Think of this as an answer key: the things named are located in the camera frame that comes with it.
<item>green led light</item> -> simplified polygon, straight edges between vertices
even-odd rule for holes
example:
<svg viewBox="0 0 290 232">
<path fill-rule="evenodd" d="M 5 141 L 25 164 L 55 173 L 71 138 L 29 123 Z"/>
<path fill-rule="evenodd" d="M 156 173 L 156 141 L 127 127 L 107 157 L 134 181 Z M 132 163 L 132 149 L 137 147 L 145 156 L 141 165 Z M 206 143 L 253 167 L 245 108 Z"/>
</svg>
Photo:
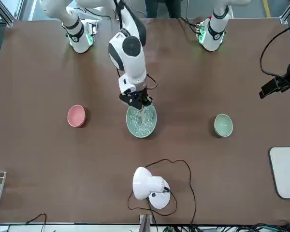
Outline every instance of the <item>green led light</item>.
<svg viewBox="0 0 290 232">
<path fill-rule="evenodd" d="M 199 39 L 199 42 L 201 44 L 203 44 L 203 42 L 204 42 L 205 35 L 206 35 L 206 31 L 204 30 L 204 31 L 202 31 L 202 33 L 200 35 L 200 39 Z"/>
<path fill-rule="evenodd" d="M 88 43 L 89 43 L 90 45 L 93 44 L 93 38 L 92 38 L 91 35 L 87 35 L 87 40 L 88 40 Z"/>
</svg>

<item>person's leg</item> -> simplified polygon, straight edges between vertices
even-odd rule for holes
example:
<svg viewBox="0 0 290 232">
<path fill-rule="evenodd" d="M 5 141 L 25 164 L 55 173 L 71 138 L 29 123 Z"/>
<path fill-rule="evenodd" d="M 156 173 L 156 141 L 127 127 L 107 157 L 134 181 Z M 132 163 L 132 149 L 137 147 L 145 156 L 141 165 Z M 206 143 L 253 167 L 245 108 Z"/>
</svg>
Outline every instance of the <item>person's leg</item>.
<svg viewBox="0 0 290 232">
<path fill-rule="evenodd" d="M 157 18 L 158 0 L 145 0 L 146 18 Z"/>
<path fill-rule="evenodd" d="M 165 0 L 170 18 L 181 17 L 181 0 Z"/>
</svg>

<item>pink bowl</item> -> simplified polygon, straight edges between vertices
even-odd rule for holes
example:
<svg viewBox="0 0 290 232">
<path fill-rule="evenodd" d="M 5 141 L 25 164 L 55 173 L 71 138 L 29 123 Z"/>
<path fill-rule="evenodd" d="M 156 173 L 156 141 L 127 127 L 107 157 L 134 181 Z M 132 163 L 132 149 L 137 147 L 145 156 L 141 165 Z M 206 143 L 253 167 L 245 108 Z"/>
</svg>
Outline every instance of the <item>pink bowl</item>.
<svg viewBox="0 0 290 232">
<path fill-rule="evenodd" d="M 74 105 L 68 112 L 68 123 L 72 127 L 80 127 L 85 122 L 85 109 L 81 105 Z"/>
</svg>

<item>white desk lamp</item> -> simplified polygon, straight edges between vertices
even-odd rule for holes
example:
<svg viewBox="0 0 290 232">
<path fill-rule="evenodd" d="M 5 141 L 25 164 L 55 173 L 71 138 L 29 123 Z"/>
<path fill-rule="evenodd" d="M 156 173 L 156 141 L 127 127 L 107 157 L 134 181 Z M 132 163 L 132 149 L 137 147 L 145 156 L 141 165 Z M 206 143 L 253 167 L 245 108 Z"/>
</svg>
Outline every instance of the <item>white desk lamp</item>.
<svg viewBox="0 0 290 232">
<path fill-rule="evenodd" d="M 156 209 L 163 209 L 170 201 L 170 186 L 161 176 L 152 176 L 144 167 L 136 169 L 133 176 L 133 193 L 138 200 L 149 198 Z"/>
</svg>

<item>power cord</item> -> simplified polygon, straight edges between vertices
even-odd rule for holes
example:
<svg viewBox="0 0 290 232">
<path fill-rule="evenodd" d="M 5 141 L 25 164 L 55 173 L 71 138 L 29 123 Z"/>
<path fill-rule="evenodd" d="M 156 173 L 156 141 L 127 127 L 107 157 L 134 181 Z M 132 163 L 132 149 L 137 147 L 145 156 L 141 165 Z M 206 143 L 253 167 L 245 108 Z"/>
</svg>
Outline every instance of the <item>power cord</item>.
<svg viewBox="0 0 290 232">
<path fill-rule="evenodd" d="M 153 89 L 157 88 L 158 83 L 156 82 L 156 80 L 154 78 L 152 78 L 148 73 L 147 73 L 147 77 L 149 77 L 153 82 L 155 82 L 155 85 L 153 87 L 148 87 L 147 90 L 153 90 Z"/>
<path fill-rule="evenodd" d="M 134 209 L 149 210 L 149 211 L 151 211 L 151 213 L 152 213 L 152 212 L 155 212 L 156 214 L 158 214 L 158 215 L 160 215 L 160 216 L 167 217 L 167 216 L 170 216 L 170 215 L 174 214 L 175 211 L 176 211 L 176 209 L 177 209 L 177 200 L 176 200 L 175 196 L 172 194 L 171 191 L 170 191 L 170 194 L 171 194 L 172 197 L 174 198 L 174 200 L 175 200 L 175 204 L 176 204 L 176 205 L 175 205 L 175 209 L 174 209 L 171 213 L 169 213 L 169 214 L 161 214 L 161 213 L 157 212 L 156 210 L 154 210 L 154 209 L 150 209 L 150 208 L 149 208 L 149 209 L 142 208 L 142 207 L 130 208 L 129 201 L 130 201 L 130 199 L 131 199 L 132 194 L 133 194 L 133 191 L 130 193 L 130 196 L 129 196 L 129 198 L 128 198 L 128 209 L 130 209 L 130 210 L 134 210 Z"/>
<path fill-rule="evenodd" d="M 196 24 L 193 24 L 193 23 L 190 23 L 189 20 L 188 20 L 187 18 L 183 18 L 183 17 L 178 18 L 178 21 L 179 21 L 179 20 L 183 20 L 186 24 L 188 24 L 188 26 L 189 26 L 190 29 L 193 31 L 193 33 L 198 34 L 198 35 L 200 34 L 199 32 L 196 32 L 196 31 L 193 29 L 193 27 L 196 27 L 197 24 L 199 24 L 199 22 L 196 23 Z"/>
<path fill-rule="evenodd" d="M 93 14 L 93 15 L 95 15 L 95 16 L 98 16 L 98 17 L 107 17 L 107 18 L 109 18 L 109 19 L 112 21 L 112 19 L 111 19 L 110 16 L 108 16 L 108 15 L 100 15 L 100 14 L 93 13 L 93 12 L 91 12 L 90 10 L 88 10 L 87 8 L 81 9 L 81 8 L 79 8 L 79 7 L 74 7 L 74 9 L 78 9 L 78 10 L 84 12 L 84 13 L 86 13 L 86 12 L 88 11 L 89 13 L 91 13 L 91 14 Z"/>
<path fill-rule="evenodd" d="M 163 162 L 163 161 L 168 161 L 168 162 L 170 162 L 170 163 L 183 162 L 183 163 L 185 163 L 186 166 L 188 167 L 188 170 L 189 170 L 189 181 L 188 181 L 188 185 L 189 185 L 189 187 L 190 187 L 190 189 L 191 189 L 191 192 L 192 192 L 192 195 L 193 195 L 193 200 L 194 200 L 194 212 L 193 212 L 193 216 L 192 216 L 192 219 L 191 219 L 191 222 L 190 222 L 190 225 L 189 225 L 189 232 L 190 232 L 190 230 L 192 230 L 192 224 L 193 224 L 193 221 L 194 221 L 194 218 L 195 218 L 195 214 L 196 214 L 196 211 L 197 211 L 197 205 L 196 205 L 195 194 L 194 194 L 193 188 L 192 188 L 192 186 L 191 186 L 191 169 L 190 169 L 189 165 L 187 164 L 187 162 L 184 161 L 183 159 L 180 159 L 180 160 L 177 159 L 177 160 L 175 160 L 175 161 L 171 161 L 171 160 L 169 160 L 169 159 L 160 159 L 160 160 L 158 160 L 158 161 L 156 161 L 156 162 L 153 162 L 153 163 L 150 163 L 150 164 L 146 165 L 145 167 L 148 168 L 148 167 L 150 167 L 150 166 L 152 166 L 152 165 L 155 165 L 155 164 L 160 163 L 160 162 Z M 158 215 L 160 215 L 160 216 L 166 217 L 166 216 L 170 216 L 170 215 L 174 214 L 175 211 L 176 211 L 176 209 L 177 209 L 177 200 L 176 200 L 175 196 L 173 195 L 173 193 L 172 193 L 171 191 L 170 191 L 170 194 L 171 194 L 172 197 L 174 198 L 175 203 L 176 203 L 176 206 L 175 206 L 175 209 L 173 210 L 173 212 L 171 212 L 171 213 L 169 213 L 169 214 L 165 214 L 165 215 L 164 215 L 164 214 L 161 214 L 161 213 L 159 213 L 159 212 L 157 212 L 156 210 L 151 209 L 151 207 L 150 207 L 149 209 L 141 208 L 141 207 L 130 208 L 130 206 L 129 206 L 129 201 L 130 201 L 130 198 L 131 198 L 132 194 L 133 194 L 133 191 L 131 192 L 131 194 L 130 194 L 130 196 L 129 196 L 129 198 L 128 198 L 128 208 L 129 208 L 130 210 L 134 210 L 134 209 L 150 210 L 150 211 L 152 212 L 152 214 L 153 214 L 153 212 L 155 212 L 156 214 L 158 214 Z"/>
<path fill-rule="evenodd" d="M 263 66 L 262 66 L 262 58 L 263 58 L 263 55 L 264 55 L 266 49 L 269 47 L 269 45 L 270 45 L 270 44 L 271 44 L 271 43 L 272 43 L 272 42 L 273 42 L 273 41 L 274 41 L 278 36 L 280 36 L 281 34 L 287 32 L 287 31 L 289 31 L 289 30 L 290 30 L 290 27 L 284 29 L 283 31 L 281 31 L 280 33 L 278 33 L 276 36 L 274 36 L 274 37 L 273 37 L 273 38 L 268 42 L 268 44 L 265 46 L 264 50 L 262 51 L 261 57 L 260 57 L 260 69 L 261 69 L 261 71 L 262 71 L 264 74 L 266 74 L 266 75 L 274 76 L 274 77 L 278 78 L 279 80 L 285 82 L 287 85 L 290 85 L 290 82 L 287 81 L 285 78 L 283 78 L 281 75 L 278 75 L 278 74 L 275 74 L 275 73 L 272 73 L 272 72 L 268 72 L 268 71 L 265 71 L 265 70 L 263 69 Z"/>
<path fill-rule="evenodd" d="M 25 226 L 27 226 L 28 224 L 30 224 L 31 222 L 33 222 L 34 220 L 38 219 L 38 218 L 41 217 L 41 216 L 44 216 L 44 217 L 45 217 L 45 220 L 44 220 L 43 226 L 42 226 L 42 228 L 41 228 L 41 232 L 43 232 L 43 228 L 44 228 L 44 226 L 46 226 L 46 221 L 47 221 L 47 215 L 44 214 L 44 213 L 43 213 L 43 214 L 39 214 L 39 215 L 36 216 L 35 218 L 33 218 L 33 219 L 27 221 L 27 222 L 25 223 Z"/>
<path fill-rule="evenodd" d="M 245 230 L 248 232 L 260 232 L 261 229 L 268 229 L 276 232 L 287 232 L 290 228 L 290 223 L 284 226 L 272 226 L 264 223 L 258 223 L 253 226 L 239 226 L 235 232 L 240 232 L 241 230 Z"/>
<path fill-rule="evenodd" d="M 131 0 L 129 0 L 129 3 L 130 3 L 130 7 L 131 7 L 131 9 L 133 9 L 133 10 L 136 11 L 136 12 L 139 12 L 139 13 L 142 13 L 142 14 L 146 15 L 143 11 L 139 11 L 139 10 L 134 9 L 134 7 L 133 7 L 132 4 L 131 4 Z"/>
<path fill-rule="evenodd" d="M 157 226 L 157 221 L 156 221 L 155 215 L 154 215 L 154 213 L 153 213 L 153 211 L 152 211 L 152 208 L 151 208 L 151 206 L 150 206 L 150 202 L 149 202 L 149 198 L 148 198 L 148 197 L 147 197 L 147 203 L 148 203 L 148 207 L 149 207 L 149 209 L 150 209 L 150 212 L 151 212 L 151 214 L 152 214 L 152 216 L 153 216 L 153 219 L 154 219 L 154 221 L 155 221 L 156 228 L 157 228 L 157 232 L 159 232 L 159 231 L 158 231 L 158 226 Z"/>
<path fill-rule="evenodd" d="M 84 8 L 84 9 L 85 9 L 86 11 L 88 11 L 89 13 L 95 15 L 95 16 L 99 16 L 99 17 L 107 17 L 107 18 L 109 18 L 109 19 L 112 21 L 112 18 L 111 18 L 110 16 L 108 16 L 108 15 L 96 14 L 96 13 L 91 12 L 91 11 L 88 10 L 87 8 Z"/>
<path fill-rule="evenodd" d="M 116 68 L 116 71 L 117 71 L 118 77 L 120 78 L 120 74 L 119 74 L 118 68 Z M 147 90 L 153 90 L 153 89 L 157 88 L 158 87 L 158 83 L 156 82 L 156 80 L 153 77 L 151 77 L 148 73 L 146 74 L 146 76 L 149 77 L 155 83 L 155 85 L 153 87 L 148 87 Z"/>
</svg>

